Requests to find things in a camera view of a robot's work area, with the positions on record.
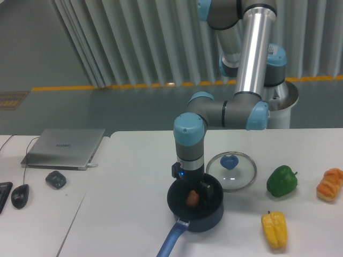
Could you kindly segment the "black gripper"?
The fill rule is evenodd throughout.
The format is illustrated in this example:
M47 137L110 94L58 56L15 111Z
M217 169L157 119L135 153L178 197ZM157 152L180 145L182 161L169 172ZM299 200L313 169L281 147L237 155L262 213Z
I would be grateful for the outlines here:
M181 167L180 162L176 162L171 166L171 176L178 182L183 182L186 186L196 187L200 184L200 196L204 201L213 199L213 186L203 182L204 165L195 170L189 170Z

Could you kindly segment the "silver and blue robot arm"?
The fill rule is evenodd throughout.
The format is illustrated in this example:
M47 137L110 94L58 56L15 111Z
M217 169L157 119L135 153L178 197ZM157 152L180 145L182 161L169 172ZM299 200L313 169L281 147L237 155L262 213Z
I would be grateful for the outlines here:
M223 73L236 78L233 100L219 103L206 92L196 93L186 113L174 121L177 162L172 176L202 200L214 197L206 181L204 138L208 127L263 130L269 109L262 100L275 1L199 1L198 17L219 33Z

